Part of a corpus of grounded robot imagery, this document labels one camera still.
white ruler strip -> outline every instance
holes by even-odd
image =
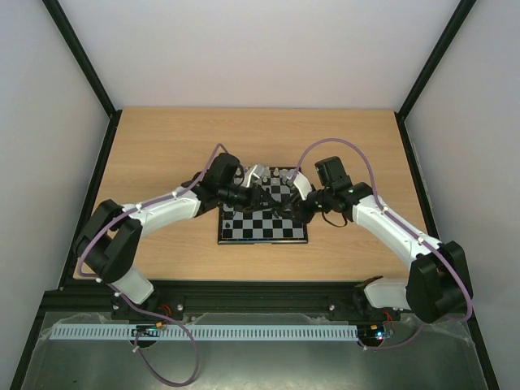
[[[357,341],[352,325],[187,325],[195,340],[208,341]],[[56,324],[51,340],[133,340],[137,325]],[[165,331],[147,331],[139,340],[189,340],[174,325]]]

light wood surface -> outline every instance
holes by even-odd
[[[341,137],[365,152],[383,199],[420,229],[424,222],[390,110],[125,108],[97,197],[119,204],[167,193],[200,171],[222,142],[243,165],[294,166],[303,150]],[[362,160],[341,144],[325,144],[302,170],[319,184],[314,163],[337,155],[353,182],[369,182]],[[165,227],[141,240],[135,264],[151,279],[364,280],[406,277],[383,244],[350,223],[335,228],[317,215],[307,245],[217,245],[218,211]],[[330,219],[339,223],[340,215]]]

robotic arm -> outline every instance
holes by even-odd
[[[74,249],[96,273],[97,281],[114,285],[131,301],[143,305],[154,286],[133,266],[133,259],[139,240],[159,228],[196,218],[219,203],[243,212],[273,209],[302,223],[309,223],[317,213],[335,211],[343,215],[345,223],[354,222],[377,236],[409,269],[407,280],[376,276],[363,282],[360,311],[369,306],[412,310],[422,321],[432,323],[465,308],[460,285],[431,250],[448,260],[472,295],[464,251],[457,243],[443,244],[420,232],[392,212],[369,185],[352,184],[339,158],[327,158],[315,166],[323,189],[316,190],[304,175],[292,172],[290,183],[297,191],[281,204],[256,183],[263,173],[261,165],[250,168],[242,182],[235,184],[240,161],[230,154],[220,154],[195,185],[191,180],[172,193],[142,204],[119,206],[112,200],[104,201],[87,222]],[[116,233],[103,234],[93,243],[95,236],[118,217],[120,221],[111,227]]]

gray wall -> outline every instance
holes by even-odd
[[[398,109],[458,0],[62,0],[116,106]]]
[[[0,12],[0,388],[56,288],[107,118],[41,1]]]
[[[477,2],[408,129],[445,240],[466,250],[502,388],[518,388],[520,2]]]

gray floor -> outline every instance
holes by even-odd
[[[47,325],[57,318],[51,315]],[[379,352],[363,352],[354,343],[201,342],[201,374],[187,388],[485,389],[475,348],[448,336],[453,329],[459,337],[464,336],[456,327],[440,327],[425,331],[403,349]],[[409,327],[397,330],[400,338],[411,332]],[[188,342],[163,341],[145,354],[155,369],[171,380],[186,380],[193,369]],[[108,388],[168,387],[148,373],[126,341],[56,341],[45,337],[35,349],[24,384],[24,389]]]

